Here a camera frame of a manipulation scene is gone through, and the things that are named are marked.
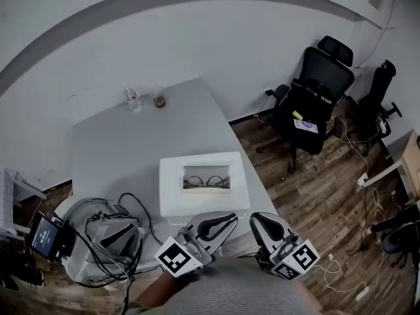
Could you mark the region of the purple and white packet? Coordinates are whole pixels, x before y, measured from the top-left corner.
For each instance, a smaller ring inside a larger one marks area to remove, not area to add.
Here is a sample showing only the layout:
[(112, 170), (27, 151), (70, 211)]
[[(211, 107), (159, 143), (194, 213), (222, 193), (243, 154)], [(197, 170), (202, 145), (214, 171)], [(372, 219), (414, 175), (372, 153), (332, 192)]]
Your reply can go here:
[(296, 129), (318, 134), (318, 127), (316, 124), (299, 119), (294, 119), (293, 122)]

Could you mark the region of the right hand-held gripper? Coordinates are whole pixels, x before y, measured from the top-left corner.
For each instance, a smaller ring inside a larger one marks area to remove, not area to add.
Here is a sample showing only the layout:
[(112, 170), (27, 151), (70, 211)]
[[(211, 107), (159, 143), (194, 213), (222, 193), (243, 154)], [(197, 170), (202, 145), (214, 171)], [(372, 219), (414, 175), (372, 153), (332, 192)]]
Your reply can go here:
[(268, 256), (263, 270), (285, 280), (294, 280), (305, 275), (320, 259), (318, 252), (309, 240), (303, 240), (298, 233), (291, 231), (287, 221), (278, 215), (255, 212), (249, 224), (257, 244), (272, 252), (273, 245), (279, 245)]

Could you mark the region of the black tilted office chair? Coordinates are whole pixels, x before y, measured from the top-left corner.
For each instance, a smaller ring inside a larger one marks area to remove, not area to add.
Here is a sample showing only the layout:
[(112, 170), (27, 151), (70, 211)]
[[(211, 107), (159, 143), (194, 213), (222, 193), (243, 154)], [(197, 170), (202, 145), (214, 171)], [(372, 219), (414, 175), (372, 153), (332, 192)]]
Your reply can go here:
[(380, 238), (381, 250), (387, 255), (400, 254), (391, 264), (399, 268), (405, 267), (409, 254), (413, 257), (414, 266), (420, 263), (420, 219), (403, 222), (399, 226), (385, 227), (386, 222), (373, 224), (371, 233), (383, 232)]

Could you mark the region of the light wooden side table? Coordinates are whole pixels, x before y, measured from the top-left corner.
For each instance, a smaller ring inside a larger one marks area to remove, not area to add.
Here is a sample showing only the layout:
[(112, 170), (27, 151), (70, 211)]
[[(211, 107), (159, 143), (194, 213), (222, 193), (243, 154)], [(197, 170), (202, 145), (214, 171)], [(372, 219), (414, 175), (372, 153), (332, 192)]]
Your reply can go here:
[(390, 156), (396, 156), (396, 159), (392, 159), (393, 162), (377, 175), (368, 177), (363, 189), (373, 185), (393, 171), (400, 171), (399, 174), (406, 180), (404, 183), (408, 183), (407, 191), (409, 200), (413, 200), (414, 202), (419, 201), (420, 136), (415, 130), (411, 130), (398, 140), (395, 140), (389, 147)]

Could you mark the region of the clear plastic water bottle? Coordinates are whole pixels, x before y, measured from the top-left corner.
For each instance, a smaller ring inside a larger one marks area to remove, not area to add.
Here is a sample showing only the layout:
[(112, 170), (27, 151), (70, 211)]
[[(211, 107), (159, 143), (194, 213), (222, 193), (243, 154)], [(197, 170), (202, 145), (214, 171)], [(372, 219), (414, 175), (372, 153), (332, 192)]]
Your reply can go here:
[(130, 87), (125, 87), (124, 92), (126, 103), (130, 110), (133, 112), (139, 112), (141, 109), (141, 102), (138, 99), (137, 92)]

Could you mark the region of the clear cup with drink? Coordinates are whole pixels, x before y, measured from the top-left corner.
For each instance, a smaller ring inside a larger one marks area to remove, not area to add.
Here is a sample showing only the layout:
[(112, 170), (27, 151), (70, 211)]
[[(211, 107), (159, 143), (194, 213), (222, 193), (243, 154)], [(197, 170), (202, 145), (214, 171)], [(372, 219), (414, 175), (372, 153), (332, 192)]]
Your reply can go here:
[(162, 86), (153, 86), (152, 87), (152, 98), (154, 104), (157, 108), (163, 108), (166, 105), (166, 98), (164, 94), (164, 87)]

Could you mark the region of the black high-back office chair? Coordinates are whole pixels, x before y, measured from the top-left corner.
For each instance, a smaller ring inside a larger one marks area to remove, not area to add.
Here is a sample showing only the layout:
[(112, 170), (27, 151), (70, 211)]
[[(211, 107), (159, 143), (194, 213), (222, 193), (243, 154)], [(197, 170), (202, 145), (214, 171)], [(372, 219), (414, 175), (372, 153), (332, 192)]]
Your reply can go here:
[(401, 111), (394, 102), (391, 103), (392, 108), (390, 110), (386, 110), (382, 106), (386, 91), (395, 76), (396, 68), (394, 64), (385, 60), (373, 74), (369, 93), (358, 102), (356, 119), (360, 129), (359, 133), (366, 148), (365, 156), (369, 154), (370, 144), (373, 146), (377, 140), (390, 135), (389, 117), (395, 113), (402, 117)]

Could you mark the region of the black lumbar cushion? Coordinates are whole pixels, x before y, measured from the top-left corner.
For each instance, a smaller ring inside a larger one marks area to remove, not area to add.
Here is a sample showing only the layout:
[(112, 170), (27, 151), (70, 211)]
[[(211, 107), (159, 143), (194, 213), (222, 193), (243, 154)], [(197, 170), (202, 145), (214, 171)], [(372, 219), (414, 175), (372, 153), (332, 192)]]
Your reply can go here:
[(319, 84), (316, 79), (307, 79), (306, 81), (303, 81), (294, 78), (291, 82), (291, 89), (296, 91), (298, 95), (308, 96), (329, 105), (332, 105), (333, 103), (331, 91), (325, 85)]

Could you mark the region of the black tablet screen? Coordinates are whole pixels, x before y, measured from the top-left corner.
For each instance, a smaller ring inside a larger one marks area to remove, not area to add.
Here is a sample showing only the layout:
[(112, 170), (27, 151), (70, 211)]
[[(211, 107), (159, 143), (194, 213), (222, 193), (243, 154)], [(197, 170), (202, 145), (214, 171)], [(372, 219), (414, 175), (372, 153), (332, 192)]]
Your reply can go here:
[(28, 236), (29, 246), (44, 259), (53, 263), (65, 248), (68, 234), (66, 221), (53, 221), (38, 212)]

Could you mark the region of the white perforated storage basket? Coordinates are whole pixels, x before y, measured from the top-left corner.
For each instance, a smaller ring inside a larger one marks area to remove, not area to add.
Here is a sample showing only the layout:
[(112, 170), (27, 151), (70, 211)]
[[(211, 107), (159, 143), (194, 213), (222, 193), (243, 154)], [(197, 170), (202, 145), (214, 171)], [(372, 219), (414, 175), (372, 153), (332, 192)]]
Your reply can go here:
[[(186, 165), (228, 165), (231, 193), (185, 194), (182, 192), (183, 167)], [(160, 215), (171, 225), (185, 225), (193, 217), (209, 212), (233, 212), (239, 218), (250, 208), (247, 181), (239, 152), (221, 152), (160, 160)]]

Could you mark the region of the person's left forearm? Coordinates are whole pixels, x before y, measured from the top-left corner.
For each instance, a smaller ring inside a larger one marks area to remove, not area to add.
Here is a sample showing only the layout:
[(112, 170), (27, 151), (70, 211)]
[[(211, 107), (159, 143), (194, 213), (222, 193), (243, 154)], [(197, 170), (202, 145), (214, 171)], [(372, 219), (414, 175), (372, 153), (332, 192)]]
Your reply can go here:
[(195, 273), (176, 278), (165, 271), (136, 298), (136, 302), (148, 308), (161, 306), (181, 289), (199, 278), (200, 276)]

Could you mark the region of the black mesh office chair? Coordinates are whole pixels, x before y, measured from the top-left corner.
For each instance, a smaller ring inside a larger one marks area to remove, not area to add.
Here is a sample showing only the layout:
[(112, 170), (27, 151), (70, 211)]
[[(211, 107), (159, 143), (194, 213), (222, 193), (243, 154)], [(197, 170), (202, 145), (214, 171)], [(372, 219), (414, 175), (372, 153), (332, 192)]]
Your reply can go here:
[[(256, 147), (256, 152), (281, 144), (289, 144), (291, 164), (288, 172), (293, 174), (297, 168), (297, 150), (315, 156), (322, 151), (324, 142), (335, 136), (342, 137), (343, 124), (340, 119), (333, 120), (332, 128), (327, 124), (339, 99), (354, 83), (355, 77), (350, 70), (353, 63), (353, 52), (342, 42), (326, 35), (316, 47), (307, 47), (303, 53), (301, 72), (297, 79), (306, 81), (316, 79), (325, 85), (333, 96), (332, 105), (308, 96), (301, 96), (289, 85), (280, 85), (272, 95), (276, 99), (273, 112), (266, 122), (278, 135), (274, 142)], [(292, 115), (297, 111), (302, 118)], [(293, 120), (299, 119), (316, 124), (318, 134), (296, 129)]]

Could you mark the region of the eyeglasses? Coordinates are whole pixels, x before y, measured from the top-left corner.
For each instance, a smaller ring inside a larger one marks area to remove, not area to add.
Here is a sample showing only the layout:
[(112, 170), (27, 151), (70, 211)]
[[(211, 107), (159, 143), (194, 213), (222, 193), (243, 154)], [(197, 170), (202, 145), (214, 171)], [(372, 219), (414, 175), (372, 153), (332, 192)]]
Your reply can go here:
[(230, 189), (230, 178), (214, 175), (208, 179), (202, 179), (199, 176), (190, 176), (183, 178), (184, 189), (194, 188), (219, 188), (219, 189)]

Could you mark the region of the person's grey striped shirt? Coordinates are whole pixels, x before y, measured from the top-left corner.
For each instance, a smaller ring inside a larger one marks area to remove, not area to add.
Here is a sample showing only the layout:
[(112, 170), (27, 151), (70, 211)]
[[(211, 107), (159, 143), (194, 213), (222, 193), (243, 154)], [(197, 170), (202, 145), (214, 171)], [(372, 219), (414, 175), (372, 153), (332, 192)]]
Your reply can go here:
[(251, 259), (221, 258), (198, 270), (166, 303), (148, 308), (131, 301), (124, 315), (322, 315), (300, 281), (279, 278)]

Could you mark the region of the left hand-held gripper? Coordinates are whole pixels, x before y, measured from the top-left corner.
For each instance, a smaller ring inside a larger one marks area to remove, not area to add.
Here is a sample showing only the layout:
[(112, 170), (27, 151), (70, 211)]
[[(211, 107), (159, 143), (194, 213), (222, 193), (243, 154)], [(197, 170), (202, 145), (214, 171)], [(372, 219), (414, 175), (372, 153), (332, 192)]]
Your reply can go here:
[[(238, 217), (232, 212), (210, 212), (195, 216), (169, 236), (155, 254), (159, 264), (175, 278), (186, 276), (213, 262), (214, 253), (232, 233)], [(205, 239), (205, 248), (197, 239)]]

